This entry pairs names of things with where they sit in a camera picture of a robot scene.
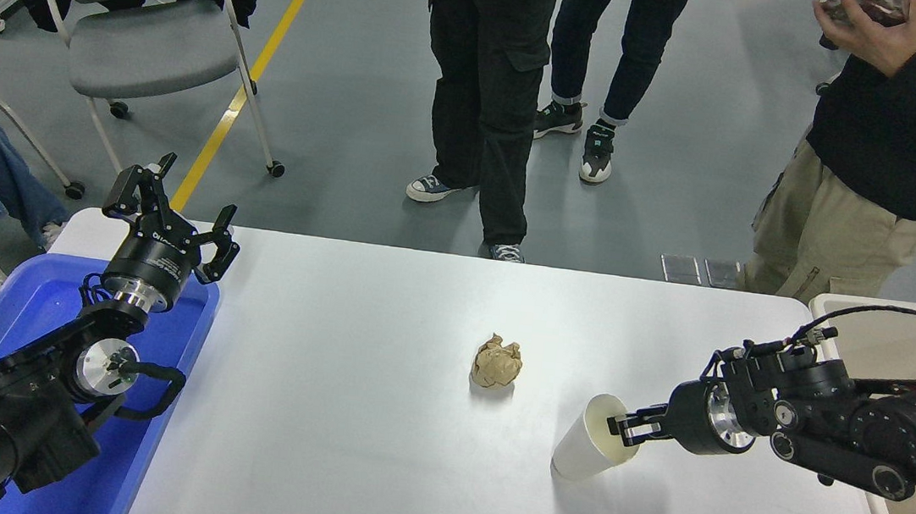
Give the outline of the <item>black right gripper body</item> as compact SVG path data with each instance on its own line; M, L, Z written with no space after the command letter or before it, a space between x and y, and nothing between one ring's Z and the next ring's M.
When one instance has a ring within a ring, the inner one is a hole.
M681 383L667 403L663 429L683 449L692 454L716 455L718 440L709 419L709 402L714 385Z

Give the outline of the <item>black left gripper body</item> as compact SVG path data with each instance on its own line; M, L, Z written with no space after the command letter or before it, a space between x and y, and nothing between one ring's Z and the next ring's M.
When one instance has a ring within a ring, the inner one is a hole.
M144 301L175 304L189 275L200 264L197 245L176 246L160 232L131 225L129 234L105 269L109 293L140 296Z

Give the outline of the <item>person's left hand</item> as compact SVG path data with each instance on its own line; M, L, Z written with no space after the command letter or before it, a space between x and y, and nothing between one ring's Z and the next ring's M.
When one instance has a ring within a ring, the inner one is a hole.
M835 22L819 0L813 1L812 8L825 37L842 51L864 60L888 78L915 56L916 0L908 1L904 21L893 27L872 20L856 0L839 2L849 18L848 25Z

